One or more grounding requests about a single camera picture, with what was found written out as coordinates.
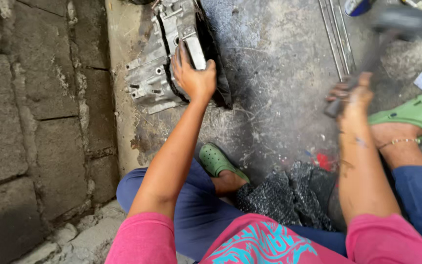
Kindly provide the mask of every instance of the gold anklet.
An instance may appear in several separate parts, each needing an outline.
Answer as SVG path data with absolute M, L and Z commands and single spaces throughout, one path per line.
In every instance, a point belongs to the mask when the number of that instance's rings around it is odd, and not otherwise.
M 379 149 L 381 149 L 382 147 L 385 147 L 385 146 L 388 146 L 388 145 L 390 145 L 390 144 L 392 144 L 392 145 L 395 145 L 395 144 L 397 144 L 398 142 L 416 142 L 416 143 L 421 143 L 421 140 L 419 140 L 419 139 L 402 139 L 402 140 L 394 140 L 394 141 L 391 141 L 391 142 L 389 142 L 389 143 L 387 143 L 387 144 L 384 144 L 383 146 L 381 146 L 381 147 L 379 147 Z

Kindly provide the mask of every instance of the hand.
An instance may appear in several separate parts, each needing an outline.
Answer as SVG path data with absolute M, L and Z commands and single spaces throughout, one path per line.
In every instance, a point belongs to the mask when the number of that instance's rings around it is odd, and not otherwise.
M 172 69 L 175 80 L 192 101 L 209 102 L 216 90 L 216 63 L 213 60 L 206 62 L 204 70 L 193 69 L 185 44 L 180 40 L 172 56 Z
M 351 114 L 367 114 L 367 109 L 374 94 L 369 88 L 370 77 L 372 73 L 363 72 L 359 77 L 358 86 L 350 92 L 346 91 L 347 83 L 338 83 L 335 88 L 329 92 L 327 101 L 333 101 L 337 97 L 345 104 L 344 111 L 340 114 L 350 116 Z

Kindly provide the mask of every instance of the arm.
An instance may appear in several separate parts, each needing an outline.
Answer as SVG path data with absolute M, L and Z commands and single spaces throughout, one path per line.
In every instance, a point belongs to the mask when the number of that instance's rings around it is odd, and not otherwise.
M 373 97 L 369 78 L 370 73 L 361 76 L 339 120 L 339 199 L 347 225 L 362 214 L 401 214 L 368 124 L 367 108 Z
M 206 106 L 216 89 L 216 65 L 209 60 L 203 71 L 194 70 L 180 41 L 172 57 L 173 74 L 191 102 L 144 176 L 127 217 L 158 212 L 173 219 L 175 203 L 190 170 Z

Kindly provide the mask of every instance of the concrete floor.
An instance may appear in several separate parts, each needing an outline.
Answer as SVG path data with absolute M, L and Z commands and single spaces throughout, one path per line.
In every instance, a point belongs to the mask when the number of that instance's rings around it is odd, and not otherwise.
M 379 0 L 381 8 L 387 0 Z M 147 166 L 184 107 L 148 115 L 123 92 L 124 65 L 141 52 L 152 24 L 150 6 L 106 0 L 114 77 L 121 174 Z M 233 110 L 209 108 L 196 151 L 206 142 L 222 148 L 254 184 L 274 165 L 308 161 L 307 152 L 336 156 L 337 130 L 323 114 L 325 94 L 338 81 L 317 2 L 303 0 L 202 0 L 220 46 Z M 366 21 L 345 18 L 360 63 L 372 34 Z M 371 111 L 394 107 L 421 91 L 422 40 L 395 43 L 373 80 Z

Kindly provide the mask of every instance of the pink shirt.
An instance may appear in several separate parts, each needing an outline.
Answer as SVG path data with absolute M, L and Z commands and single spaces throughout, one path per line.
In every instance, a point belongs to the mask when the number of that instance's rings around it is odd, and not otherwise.
M 271 218 L 246 214 L 220 234 L 200 263 L 422 264 L 422 237 L 398 215 L 355 217 L 348 227 L 346 248 L 348 258 Z M 105 263 L 177 263 L 172 220 L 159 213 L 126 219 Z

